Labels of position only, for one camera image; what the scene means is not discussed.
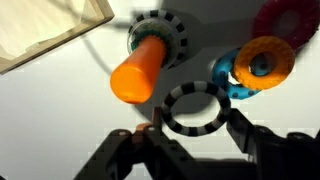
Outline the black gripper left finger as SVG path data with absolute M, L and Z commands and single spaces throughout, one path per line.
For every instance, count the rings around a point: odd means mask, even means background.
M 150 123 L 134 133 L 113 130 L 73 180 L 124 180 L 135 164 L 143 163 L 153 180 L 196 180 L 198 163 L 162 131 L 161 108 L 155 107 Z

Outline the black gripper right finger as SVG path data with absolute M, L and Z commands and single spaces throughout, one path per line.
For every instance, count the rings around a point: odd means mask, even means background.
M 289 132 L 281 137 L 265 126 L 252 124 L 235 108 L 227 131 L 239 150 L 248 155 L 242 173 L 246 180 L 320 180 L 319 135 Z

